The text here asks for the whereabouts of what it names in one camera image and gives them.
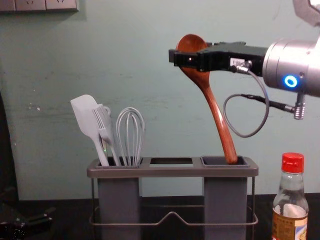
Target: white spatula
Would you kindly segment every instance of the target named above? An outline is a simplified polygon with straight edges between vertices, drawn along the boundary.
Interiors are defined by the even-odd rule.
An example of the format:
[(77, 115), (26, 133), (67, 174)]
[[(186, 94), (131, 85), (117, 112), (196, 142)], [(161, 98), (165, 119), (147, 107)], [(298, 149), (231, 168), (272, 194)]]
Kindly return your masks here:
[(109, 166), (100, 141), (98, 123), (93, 113), (93, 109), (98, 106), (96, 100), (86, 94), (72, 99), (70, 102), (80, 130), (91, 138), (95, 145), (101, 165)]

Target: bottle label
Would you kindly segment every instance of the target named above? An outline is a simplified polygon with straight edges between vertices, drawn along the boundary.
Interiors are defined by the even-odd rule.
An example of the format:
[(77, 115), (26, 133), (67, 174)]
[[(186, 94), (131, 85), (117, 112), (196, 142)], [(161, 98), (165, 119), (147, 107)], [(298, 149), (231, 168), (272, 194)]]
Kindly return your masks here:
[(308, 216), (281, 216), (273, 210), (272, 240), (307, 240)]

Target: whisk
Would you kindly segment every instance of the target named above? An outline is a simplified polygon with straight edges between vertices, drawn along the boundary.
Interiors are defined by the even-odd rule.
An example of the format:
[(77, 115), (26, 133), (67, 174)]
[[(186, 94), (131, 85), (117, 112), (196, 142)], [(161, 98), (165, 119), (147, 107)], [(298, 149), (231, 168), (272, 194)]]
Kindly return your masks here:
[[(125, 140), (121, 138), (122, 121), (124, 120)], [(116, 120), (116, 137), (125, 166), (137, 166), (140, 164), (141, 149), (144, 144), (146, 124), (142, 114), (133, 107), (123, 109)]]

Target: wooden spoon handle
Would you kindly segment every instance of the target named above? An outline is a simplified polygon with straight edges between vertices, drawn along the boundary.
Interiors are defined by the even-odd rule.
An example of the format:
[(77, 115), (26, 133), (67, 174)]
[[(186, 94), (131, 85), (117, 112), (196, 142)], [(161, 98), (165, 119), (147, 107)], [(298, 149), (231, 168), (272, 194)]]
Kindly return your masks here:
[(220, 112), (215, 96), (210, 87), (202, 89), (202, 92), (212, 112), (215, 125), (222, 143), (225, 160), (228, 164), (236, 164), (238, 161), (238, 157), (235, 150), (234, 141), (232, 140), (232, 137), (230, 135), (226, 120)]

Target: blue led light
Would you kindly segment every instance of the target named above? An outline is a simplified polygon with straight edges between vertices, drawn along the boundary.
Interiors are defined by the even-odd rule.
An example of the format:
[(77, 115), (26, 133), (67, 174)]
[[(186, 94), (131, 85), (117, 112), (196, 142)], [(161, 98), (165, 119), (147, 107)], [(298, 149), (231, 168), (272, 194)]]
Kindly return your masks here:
[(285, 85), (287, 85), (290, 88), (294, 88), (298, 85), (298, 80), (295, 76), (288, 75), (284, 79)]

